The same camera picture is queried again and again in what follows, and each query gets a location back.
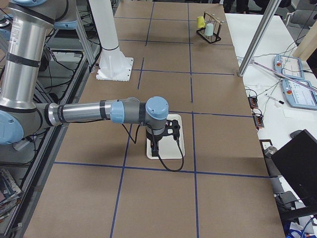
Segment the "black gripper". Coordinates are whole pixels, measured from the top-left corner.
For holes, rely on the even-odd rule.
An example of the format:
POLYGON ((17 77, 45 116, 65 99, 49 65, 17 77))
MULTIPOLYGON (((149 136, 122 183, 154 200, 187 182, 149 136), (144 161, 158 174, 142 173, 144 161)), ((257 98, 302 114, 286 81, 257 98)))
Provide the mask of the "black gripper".
POLYGON ((177 142, 177 146, 180 151, 179 137, 180 137, 180 125, 177 120, 167 119, 165 126, 160 129, 154 129, 151 125, 146 125, 146 137, 151 141, 152 155, 160 157, 158 142, 166 136, 172 135, 177 142))

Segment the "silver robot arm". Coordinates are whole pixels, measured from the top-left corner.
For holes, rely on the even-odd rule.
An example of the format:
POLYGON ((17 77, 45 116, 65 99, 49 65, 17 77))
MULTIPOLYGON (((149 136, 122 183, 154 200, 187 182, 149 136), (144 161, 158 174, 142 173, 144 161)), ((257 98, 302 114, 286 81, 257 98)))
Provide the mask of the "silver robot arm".
POLYGON ((13 15, 0 92, 0 142, 19 142, 36 131, 71 122, 110 120, 146 127, 151 156, 159 157, 160 140, 173 136, 178 141, 180 126, 169 120, 166 99, 102 100, 96 103, 36 104, 33 101, 47 31, 58 24, 75 28, 77 7, 73 0, 11 0, 13 15))

